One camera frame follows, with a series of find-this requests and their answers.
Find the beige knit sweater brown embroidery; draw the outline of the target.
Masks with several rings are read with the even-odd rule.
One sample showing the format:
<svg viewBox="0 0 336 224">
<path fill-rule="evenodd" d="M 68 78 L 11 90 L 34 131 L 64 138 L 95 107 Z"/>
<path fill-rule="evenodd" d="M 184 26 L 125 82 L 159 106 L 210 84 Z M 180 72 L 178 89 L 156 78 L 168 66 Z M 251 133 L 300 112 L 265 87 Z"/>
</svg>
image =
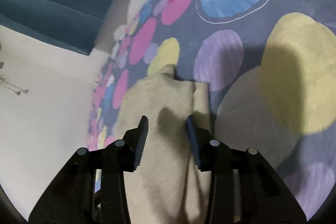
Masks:
<svg viewBox="0 0 336 224">
<path fill-rule="evenodd" d="M 149 120 L 141 163 L 125 174 L 132 223 L 203 223 L 209 201 L 209 172 L 197 169 L 185 121 L 192 115 L 199 127 L 210 127 L 208 87 L 175 79 L 166 65 L 136 82 L 124 95 L 114 131 L 116 138 Z"/>
</svg>

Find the colourful dotted bed cover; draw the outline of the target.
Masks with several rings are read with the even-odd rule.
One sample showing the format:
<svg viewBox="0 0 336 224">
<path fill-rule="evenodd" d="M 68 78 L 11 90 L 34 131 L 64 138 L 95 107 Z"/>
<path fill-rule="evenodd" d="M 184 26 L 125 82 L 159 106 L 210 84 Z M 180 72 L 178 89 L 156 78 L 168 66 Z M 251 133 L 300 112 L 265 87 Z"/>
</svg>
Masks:
<svg viewBox="0 0 336 224">
<path fill-rule="evenodd" d="M 256 148 L 312 219 L 335 186 L 335 0 L 147 0 L 102 67 L 90 150 L 125 93 L 166 65 L 208 87 L 216 139 Z"/>
</svg>

